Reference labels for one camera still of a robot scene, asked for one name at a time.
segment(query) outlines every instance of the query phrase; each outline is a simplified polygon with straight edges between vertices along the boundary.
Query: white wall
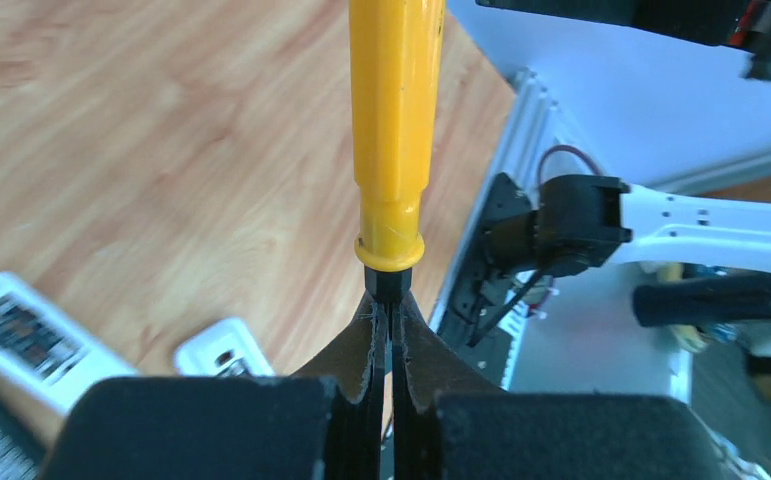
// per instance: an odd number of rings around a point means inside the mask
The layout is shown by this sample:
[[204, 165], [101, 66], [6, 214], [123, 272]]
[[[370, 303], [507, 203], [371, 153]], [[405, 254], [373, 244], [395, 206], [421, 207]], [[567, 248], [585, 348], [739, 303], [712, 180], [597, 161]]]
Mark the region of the white wall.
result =
[[771, 151], [771, 83], [742, 78], [743, 52], [474, 0], [449, 7], [504, 75], [538, 73], [610, 174], [658, 184]]

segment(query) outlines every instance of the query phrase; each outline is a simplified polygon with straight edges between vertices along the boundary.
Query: screwdriver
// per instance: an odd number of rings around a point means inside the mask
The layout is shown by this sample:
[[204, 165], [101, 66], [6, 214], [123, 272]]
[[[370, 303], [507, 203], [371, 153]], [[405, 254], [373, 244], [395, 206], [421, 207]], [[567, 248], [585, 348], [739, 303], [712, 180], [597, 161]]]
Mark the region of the screwdriver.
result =
[[355, 252], [365, 288], [399, 302], [423, 256], [444, 0], [349, 0], [353, 161], [361, 190]]

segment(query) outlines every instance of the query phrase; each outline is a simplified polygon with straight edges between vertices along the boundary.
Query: yellow screwdriver handle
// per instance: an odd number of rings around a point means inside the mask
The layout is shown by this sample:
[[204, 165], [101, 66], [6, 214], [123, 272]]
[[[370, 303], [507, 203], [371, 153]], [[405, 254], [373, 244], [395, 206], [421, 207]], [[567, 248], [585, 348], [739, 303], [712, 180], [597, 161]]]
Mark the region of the yellow screwdriver handle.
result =
[[444, 0], [349, 0], [356, 255], [398, 272], [423, 256], [420, 199], [429, 183]]

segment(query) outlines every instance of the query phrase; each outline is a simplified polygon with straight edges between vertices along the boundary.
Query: wooden table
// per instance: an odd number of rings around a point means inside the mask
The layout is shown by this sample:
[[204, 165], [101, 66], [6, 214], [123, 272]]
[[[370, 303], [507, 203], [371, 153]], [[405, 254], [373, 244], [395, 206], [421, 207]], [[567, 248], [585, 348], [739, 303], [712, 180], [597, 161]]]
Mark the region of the wooden table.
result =
[[[243, 317], [294, 371], [352, 317], [343, 0], [0, 0], [0, 271], [12, 270], [147, 374]], [[445, 28], [428, 314], [513, 94]], [[0, 380], [45, 441], [60, 419]]]

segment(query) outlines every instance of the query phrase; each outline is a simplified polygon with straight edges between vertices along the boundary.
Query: white remote control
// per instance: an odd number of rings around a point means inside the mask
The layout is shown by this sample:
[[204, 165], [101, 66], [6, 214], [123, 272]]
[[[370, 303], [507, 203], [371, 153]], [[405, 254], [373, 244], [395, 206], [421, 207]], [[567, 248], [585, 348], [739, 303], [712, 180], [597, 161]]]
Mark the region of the white remote control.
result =
[[16, 275], [3, 272], [0, 374], [63, 415], [98, 381], [138, 371]]
[[221, 320], [180, 345], [173, 361], [182, 375], [273, 375], [255, 338], [238, 317]]

